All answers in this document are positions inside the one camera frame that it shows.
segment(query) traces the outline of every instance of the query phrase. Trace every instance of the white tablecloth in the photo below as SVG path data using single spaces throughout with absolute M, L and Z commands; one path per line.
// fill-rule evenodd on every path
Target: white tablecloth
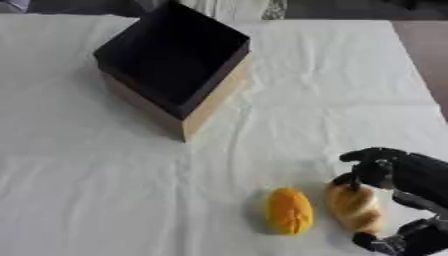
M 0 255 L 368 255 L 327 214 L 324 182 L 370 146 L 448 160 L 447 126 L 388 22 L 237 25 L 245 85 L 189 144 L 110 94 L 92 51 L 133 20 L 0 16 Z M 316 223 L 269 235 L 269 189 Z M 426 215 L 380 193 L 391 234 Z

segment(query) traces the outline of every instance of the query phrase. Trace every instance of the bread roll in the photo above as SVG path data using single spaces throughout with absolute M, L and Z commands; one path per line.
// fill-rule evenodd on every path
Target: bread roll
M 361 185 L 354 191 L 350 185 L 329 184 L 327 204 L 341 225 L 352 232 L 376 234 L 383 227 L 384 217 L 373 190 Z
M 299 190 L 279 188 L 267 199 L 266 219 L 278 233 L 297 235 L 313 224 L 313 210 L 308 198 Z

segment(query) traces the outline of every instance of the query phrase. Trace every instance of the box side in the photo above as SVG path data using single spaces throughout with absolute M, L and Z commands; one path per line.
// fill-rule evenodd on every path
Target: box side
M 154 119 L 155 123 L 174 134 L 177 139 L 184 141 L 184 131 L 181 120 L 165 112 L 146 98 L 143 98 L 109 74 L 102 72 L 102 75 L 109 88 L 115 92 L 115 94 L 119 95 L 136 108 L 144 111 L 148 116 Z
M 245 77 L 248 62 L 249 56 L 246 56 L 184 120 L 182 126 L 185 141 L 201 128 L 219 105 L 238 87 Z

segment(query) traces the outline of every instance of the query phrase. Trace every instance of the prosthetic hand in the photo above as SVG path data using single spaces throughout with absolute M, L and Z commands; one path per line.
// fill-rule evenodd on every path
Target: prosthetic hand
M 389 148 L 367 148 L 340 156 L 358 161 L 352 172 L 333 180 L 335 185 L 360 184 L 394 190 L 393 200 L 435 213 L 433 218 L 402 226 L 396 235 L 378 239 L 356 233 L 353 242 L 367 250 L 388 255 L 421 256 L 448 248 L 448 163 L 416 153 Z

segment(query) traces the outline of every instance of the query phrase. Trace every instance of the wooden floor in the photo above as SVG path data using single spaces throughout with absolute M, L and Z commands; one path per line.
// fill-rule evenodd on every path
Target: wooden floor
M 448 21 L 396 21 L 393 24 L 448 120 Z

